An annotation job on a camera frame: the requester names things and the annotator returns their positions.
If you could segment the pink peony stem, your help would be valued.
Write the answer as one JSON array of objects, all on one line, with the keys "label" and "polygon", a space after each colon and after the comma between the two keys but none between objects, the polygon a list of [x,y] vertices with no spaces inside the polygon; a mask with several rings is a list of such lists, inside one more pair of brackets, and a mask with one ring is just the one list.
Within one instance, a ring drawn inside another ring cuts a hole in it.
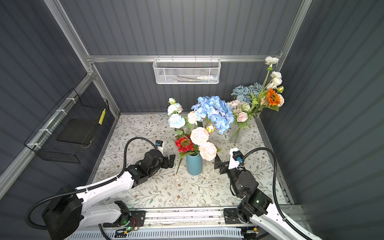
[{"label": "pink peony stem", "polygon": [[209,141],[209,132],[203,127],[197,127],[191,132],[191,141],[198,146],[201,157],[206,161],[212,161],[217,156],[218,149]]}]

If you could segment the red gerbera flower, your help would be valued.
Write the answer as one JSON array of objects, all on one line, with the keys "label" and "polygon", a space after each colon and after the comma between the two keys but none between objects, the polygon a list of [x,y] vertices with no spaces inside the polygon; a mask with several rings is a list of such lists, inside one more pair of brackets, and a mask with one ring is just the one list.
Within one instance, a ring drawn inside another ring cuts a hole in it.
[{"label": "red gerbera flower", "polygon": [[191,140],[190,135],[186,135],[183,137],[179,137],[175,142],[176,147],[179,151],[180,161],[178,164],[177,173],[179,171],[180,165],[182,163],[183,158],[188,154],[193,154],[197,150],[197,147]]}]

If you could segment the blue ceramic vase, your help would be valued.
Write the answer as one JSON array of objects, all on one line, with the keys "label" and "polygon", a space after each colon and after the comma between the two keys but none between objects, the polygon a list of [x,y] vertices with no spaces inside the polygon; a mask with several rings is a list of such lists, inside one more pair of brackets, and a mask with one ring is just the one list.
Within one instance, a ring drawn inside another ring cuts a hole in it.
[{"label": "blue ceramic vase", "polygon": [[203,171],[203,159],[200,154],[187,154],[187,172],[192,176],[197,176]]}]

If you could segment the clear ribbed glass vase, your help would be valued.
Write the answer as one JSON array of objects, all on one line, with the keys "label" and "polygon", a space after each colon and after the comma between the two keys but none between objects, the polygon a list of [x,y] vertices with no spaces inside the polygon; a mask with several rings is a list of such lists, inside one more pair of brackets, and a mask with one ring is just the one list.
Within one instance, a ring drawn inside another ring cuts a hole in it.
[{"label": "clear ribbed glass vase", "polygon": [[233,125],[230,128],[229,140],[231,143],[238,144],[243,138],[244,130],[239,127],[239,125]]}]

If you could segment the pale blue white flower stem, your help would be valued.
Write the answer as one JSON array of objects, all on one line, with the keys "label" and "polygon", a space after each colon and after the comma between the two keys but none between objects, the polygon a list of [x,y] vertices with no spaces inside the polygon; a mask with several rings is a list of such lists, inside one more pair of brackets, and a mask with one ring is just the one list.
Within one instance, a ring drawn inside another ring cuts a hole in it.
[{"label": "pale blue white flower stem", "polygon": [[177,103],[174,98],[169,98],[169,106],[167,108],[167,114],[169,116],[168,124],[170,128],[175,130],[177,136],[184,134],[183,127],[186,125],[185,118],[181,115],[183,107],[180,103]]}]

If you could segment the blue hydrangea flower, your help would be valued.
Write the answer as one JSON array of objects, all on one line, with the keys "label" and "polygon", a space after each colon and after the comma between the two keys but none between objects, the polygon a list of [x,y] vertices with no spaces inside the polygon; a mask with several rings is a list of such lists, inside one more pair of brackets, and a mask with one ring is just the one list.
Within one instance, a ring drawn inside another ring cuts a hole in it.
[{"label": "blue hydrangea flower", "polygon": [[219,134],[225,133],[235,121],[230,105],[219,96],[198,97],[198,102],[191,110],[195,112],[198,121],[210,120]]}]

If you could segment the blue rose bouquet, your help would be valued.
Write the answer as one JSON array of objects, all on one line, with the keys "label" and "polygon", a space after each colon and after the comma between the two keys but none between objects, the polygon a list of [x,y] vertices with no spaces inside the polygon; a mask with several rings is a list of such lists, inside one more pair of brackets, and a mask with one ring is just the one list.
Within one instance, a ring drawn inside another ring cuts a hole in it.
[{"label": "blue rose bouquet", "polygon": [[247,87],[239,85],[233,89],[231,96],[233,96],[235,100],[239,100],[240,102],[252,104],[253,100],[251,94],[256,97],[260,92],[261,88],[262,85],[260,85],[259,83],[254,83],[253,85]]}]

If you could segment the peach rose stem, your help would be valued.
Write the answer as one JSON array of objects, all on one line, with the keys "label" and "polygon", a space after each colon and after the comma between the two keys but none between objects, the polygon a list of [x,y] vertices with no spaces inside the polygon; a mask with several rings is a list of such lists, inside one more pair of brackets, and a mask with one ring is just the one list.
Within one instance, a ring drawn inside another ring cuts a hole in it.
[{"label": "peach rose stem", "polygon": [[274,89],[269,89],[266,95],[261,99],[261,105],[268,108],[280,108],[283,106],[284,102],[284,97]]}]

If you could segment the orange gerbera flower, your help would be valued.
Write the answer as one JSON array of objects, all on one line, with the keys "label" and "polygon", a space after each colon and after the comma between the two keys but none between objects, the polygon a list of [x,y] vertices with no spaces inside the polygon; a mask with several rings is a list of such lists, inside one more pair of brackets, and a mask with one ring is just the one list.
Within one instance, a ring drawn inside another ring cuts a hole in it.
[{"label": "orange gerbera flower", "polygon": [[269,89],[266,97],[267,97],[266,106],[269,109],[272,109],[272,110],[278,112],[279,111],[279,105],[281,103],[280,96],[276,93],[275,90]]}]

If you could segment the white ranunculus stem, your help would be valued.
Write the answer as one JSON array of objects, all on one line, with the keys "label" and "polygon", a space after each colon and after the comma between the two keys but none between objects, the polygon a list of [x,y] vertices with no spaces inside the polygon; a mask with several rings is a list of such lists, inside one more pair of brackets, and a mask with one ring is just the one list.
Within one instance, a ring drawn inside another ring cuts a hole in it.
[{"label": "white ranunculus stem", "polygon": [[268,107],[264,107],[261,105],[261,99],[266,95],[269,89],[274,89],[282,95],[282,92],[284,91],[284,87],[282,86],[282,74],[280,72],[274,71],[274,67],[277,65],[278,62],[279,58],[276,57],[265,58],[265,64],[268,66],[268,68],[267,75],[262,84],[262,88],[256,97],[251,94],[253,100],[251,110],[253,112],[262,111],[264,108],[269,109]]}]

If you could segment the cream rose stem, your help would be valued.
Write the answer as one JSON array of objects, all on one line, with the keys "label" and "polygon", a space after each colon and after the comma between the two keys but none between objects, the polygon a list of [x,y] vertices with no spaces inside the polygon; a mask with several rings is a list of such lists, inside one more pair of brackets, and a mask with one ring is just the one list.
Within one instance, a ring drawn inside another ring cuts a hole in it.
[{"label": "cream rose stem", "polygon": [[191,125],[197,125],[198,123],[198,116],[195,112],[189,112],[187,115],[188,123]]}]

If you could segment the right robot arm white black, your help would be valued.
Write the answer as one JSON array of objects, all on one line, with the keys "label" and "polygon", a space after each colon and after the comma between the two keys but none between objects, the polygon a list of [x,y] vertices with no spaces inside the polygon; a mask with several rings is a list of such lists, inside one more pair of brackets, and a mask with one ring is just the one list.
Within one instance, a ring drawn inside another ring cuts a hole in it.
[{"label": "right robot arm white black", "polygon": [[214,169],[226,174],[231,193],[242,201],[237,208],[225,208],[224,218],[230,224],[254,224],[277,240],[319,240],[295,221],[279,211],[273,200],[258,189],[259,183],[243,166],[229,169],[230,162],[215,157]]}]

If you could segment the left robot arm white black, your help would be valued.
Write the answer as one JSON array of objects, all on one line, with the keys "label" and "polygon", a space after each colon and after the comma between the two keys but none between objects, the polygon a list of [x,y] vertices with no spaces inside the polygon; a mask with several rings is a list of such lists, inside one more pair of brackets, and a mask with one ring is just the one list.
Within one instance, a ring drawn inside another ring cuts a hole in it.
[{"label": "left robot arm white black", "polygon": [[78,229],[120,221],[129,209],[122,202],[107,207],[95,204],[119,192],[130,190],[152,177],[159,169],[174,167],[175,155],[163,156],[152,149],[142,160],[125,168],[123,174],[95,184],[73,188],[62,187],[57,197],[49,201],[42,218],[52,240],[63,240]]}]

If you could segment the marker pen in basket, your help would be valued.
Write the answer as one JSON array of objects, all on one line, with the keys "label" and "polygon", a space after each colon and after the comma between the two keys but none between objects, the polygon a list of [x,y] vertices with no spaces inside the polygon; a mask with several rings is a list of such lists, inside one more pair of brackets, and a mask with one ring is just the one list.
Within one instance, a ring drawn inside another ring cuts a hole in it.
[{"label": "marker pen in basket", "polygon": [[203,83],[215,83],[219,81],[219,77],[217,75],[204,75],[197,77],[186,77],[186,76],[177,76],[178,80],[186,80],[190,82],[203,82]]}]

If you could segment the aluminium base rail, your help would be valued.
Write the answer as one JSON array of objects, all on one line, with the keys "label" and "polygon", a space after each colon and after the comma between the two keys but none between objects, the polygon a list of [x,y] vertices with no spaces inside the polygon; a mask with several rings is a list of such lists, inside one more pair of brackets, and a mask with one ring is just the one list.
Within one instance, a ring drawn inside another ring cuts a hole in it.
[{"label": "aluminium base rail", "polygon": [[104,227],[95,224],[72,233],[69,240],[178,240],[261,238],[269,233],[277,240],[317,240],[288,216],[282,216],[269,205],[267,215],[252,215],[248,223],[238,219],[235,208],[199,207],[169,209],[134,209],[136,220],[125,227]]}]

